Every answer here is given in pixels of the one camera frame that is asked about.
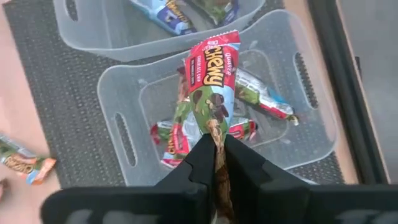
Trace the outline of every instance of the gray mat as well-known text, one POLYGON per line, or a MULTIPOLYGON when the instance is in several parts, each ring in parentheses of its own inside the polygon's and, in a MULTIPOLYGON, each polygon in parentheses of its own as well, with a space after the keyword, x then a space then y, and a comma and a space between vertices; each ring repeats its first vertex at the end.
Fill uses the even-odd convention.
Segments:
MULTIPOLYGON (((256 18, 282 7, 268 0, 256 18)), ((66 46, 52 0, 13 0, 4 8, 61 186, 124 185, 96 92, 105 69, 121 63, 66 46)), ((322 184, 343 182, 334 154, 292 172, 322 184)))

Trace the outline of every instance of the clear plastic bin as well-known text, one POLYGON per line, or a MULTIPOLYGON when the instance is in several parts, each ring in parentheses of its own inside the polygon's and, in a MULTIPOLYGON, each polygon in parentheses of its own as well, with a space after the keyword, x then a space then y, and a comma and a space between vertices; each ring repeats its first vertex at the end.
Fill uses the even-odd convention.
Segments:
MULTIPOLYGON (((206 37, 242 30, 264 1, 239 4, 238 18, 227 26, 173 36, 146 18, 131 0, 53 0, 60 36, 67 45, 122 62, 187 50, 206 37)), ((195 14, 188 16, 200 20, 195 14)))
MULTIPOLYGON (((236 112, 259 123, 256 137, 245 143, 284 169, 329 155, 338 131, 335 115, 329 96, 324 91, 315 96, 311 91, 311 82, 322 85, 322 81, 316 75, 311 80, 303 77, 299 52, 306 58, 312 53, 299 19, 284 10, 272 11, 241 32, 241 40, 239 66, 273 87, 300 119, 294 126, 236 100, 236 112)), ((176 68, 187 55, 180 53, 148 65, 111 67, 98 83, 98 96, 128 185, 154 185, 170 172, 160 163, 166 145, 156 146, 149 130, 156 121, 173 116, 176 68)), ((311 71, 318 71, 313 66, 307 63, 311 71)))

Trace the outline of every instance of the bin handle slot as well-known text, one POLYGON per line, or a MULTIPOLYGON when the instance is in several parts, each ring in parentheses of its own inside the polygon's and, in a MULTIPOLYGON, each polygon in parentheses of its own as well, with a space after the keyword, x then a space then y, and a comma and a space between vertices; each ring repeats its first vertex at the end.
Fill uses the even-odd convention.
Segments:
POLYGON ((65 0, 65 10, 67 11, 68 16, 71 20, 77 22, 79 20, 76 0, 65 0))
POLYGON ((137 164, 136 153, 134 152, 134 148, 131 144, 131 139, 129 137, 129 132, 126 126, 126 120, 124 116, 120 113, 116 113, 115 115, 116 126, 118 128, 118 133, 120 135, 122 145, 124 148, 124 152, 126 153, 127 161, 130 166, 134 167, 137 164))

